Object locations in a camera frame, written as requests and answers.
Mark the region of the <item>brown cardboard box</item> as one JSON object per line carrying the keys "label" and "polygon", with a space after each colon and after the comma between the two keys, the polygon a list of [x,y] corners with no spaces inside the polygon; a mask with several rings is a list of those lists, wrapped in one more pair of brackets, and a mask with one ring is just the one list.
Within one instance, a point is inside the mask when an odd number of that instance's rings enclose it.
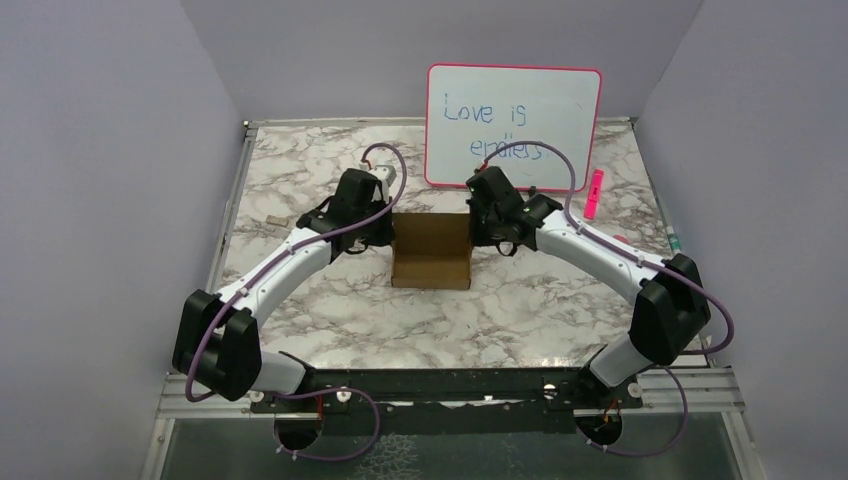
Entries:
{"label": "brown cardboard box", "polygon": [[393,215],[391,285],[395,288],[468,290],[472,244],[467,213]]}

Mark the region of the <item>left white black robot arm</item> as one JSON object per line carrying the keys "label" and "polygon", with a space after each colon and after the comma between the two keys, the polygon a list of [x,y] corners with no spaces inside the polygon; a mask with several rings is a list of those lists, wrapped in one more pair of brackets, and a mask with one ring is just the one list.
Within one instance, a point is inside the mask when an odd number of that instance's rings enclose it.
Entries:
{"label": "left white black robot arm", "polygon": [[250,391],[275,392],[298,411],[313,401],[305,362],[265,351],[259,333],[270,315],[310,276],[355,244],[387,246],[394,239],[389,192],[394,167],[347,169],[335,193],[301,215],[282,244],[247,274],[214,293],[186,299],[172,366],[227,400]]}

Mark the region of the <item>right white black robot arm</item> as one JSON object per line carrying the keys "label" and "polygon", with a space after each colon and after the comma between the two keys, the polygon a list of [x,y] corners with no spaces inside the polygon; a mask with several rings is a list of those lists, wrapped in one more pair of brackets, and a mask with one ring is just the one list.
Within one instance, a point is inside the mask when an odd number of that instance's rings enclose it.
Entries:
{"label": "right white black robot arm", "polygon": [[709,321],[695,262],[647,254],[574,219],[561,203],[536,193],[523,198],[498,167],[466,182],[477,246],[508,242],[564,260],[621,295],[633,308],[626,334],[581,369],[579,398],[600,407],[617,386],[654,365],[669,366]]}

